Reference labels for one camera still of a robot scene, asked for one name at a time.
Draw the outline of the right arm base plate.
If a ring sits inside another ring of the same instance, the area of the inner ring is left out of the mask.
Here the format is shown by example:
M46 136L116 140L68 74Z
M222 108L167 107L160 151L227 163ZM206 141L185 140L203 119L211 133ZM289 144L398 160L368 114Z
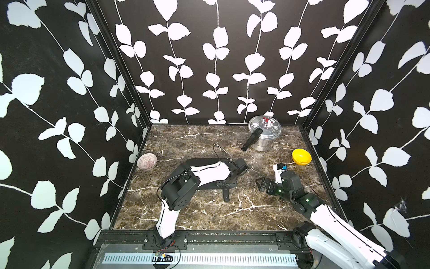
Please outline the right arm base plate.
M304 235L291 231L275 233L275 242L280 251L290 251L291 253L313 253L314 251L306 243Z

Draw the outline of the black cutting board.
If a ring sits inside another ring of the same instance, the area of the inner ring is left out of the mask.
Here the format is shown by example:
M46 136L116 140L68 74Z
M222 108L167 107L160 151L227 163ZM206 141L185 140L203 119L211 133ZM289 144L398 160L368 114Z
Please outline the black cutting board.
M218 188L218 181L228 175L226 164L222 158L195 158L181 163L167 178L173 181L177 178L185 179L192 174L198 177L200 184L198 189L222 189Z

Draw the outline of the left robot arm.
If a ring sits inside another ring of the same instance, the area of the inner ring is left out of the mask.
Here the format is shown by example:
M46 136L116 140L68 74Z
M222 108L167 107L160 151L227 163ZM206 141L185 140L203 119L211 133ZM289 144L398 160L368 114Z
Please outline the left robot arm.
M237 177L246 170L242 158L196 158L181 163L160 187L162 210L156 236L161 240L172 238L180 211L197 190L221 189L224 201L229 202L230 189L237 187Z

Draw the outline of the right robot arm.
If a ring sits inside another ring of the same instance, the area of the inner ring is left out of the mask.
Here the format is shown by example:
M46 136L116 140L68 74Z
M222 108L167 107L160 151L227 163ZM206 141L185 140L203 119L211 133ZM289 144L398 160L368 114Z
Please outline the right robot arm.
M279 169L275 179L259 178L258 189L287 201L307 221L293 230L293 244L321 253L342 269L406 269L397 251L367 239L339 217L318 195L305 191L292 170Z

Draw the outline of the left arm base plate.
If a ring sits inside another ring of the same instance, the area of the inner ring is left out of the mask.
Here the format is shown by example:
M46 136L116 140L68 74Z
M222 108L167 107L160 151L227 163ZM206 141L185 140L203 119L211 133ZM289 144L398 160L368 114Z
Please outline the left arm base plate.
M167 238L163 238L157 231L148 231L142 249L158 251L167 247L177 247L180 250L186 250L188 245L187 232L174 232Z

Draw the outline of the cleaver knife black handle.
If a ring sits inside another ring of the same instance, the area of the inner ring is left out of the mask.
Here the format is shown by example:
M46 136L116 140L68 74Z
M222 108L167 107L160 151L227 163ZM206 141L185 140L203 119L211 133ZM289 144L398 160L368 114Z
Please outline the cleaver knife black handle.
M228 187L225 187L222 189L223 194L223 200L225 202L230 202L230 189Z

